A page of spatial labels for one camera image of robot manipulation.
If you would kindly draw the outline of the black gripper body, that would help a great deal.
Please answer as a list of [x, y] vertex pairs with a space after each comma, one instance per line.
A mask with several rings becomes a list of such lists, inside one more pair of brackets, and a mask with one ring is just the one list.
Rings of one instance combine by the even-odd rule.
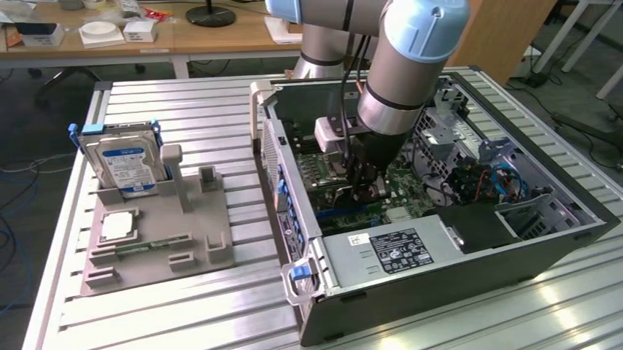
[[398, 157], [407, 138], [407, 133], [383, 135], [373, 131], [353, 136], [347, 178], [375, 179], [386, 176], [387, 168]]

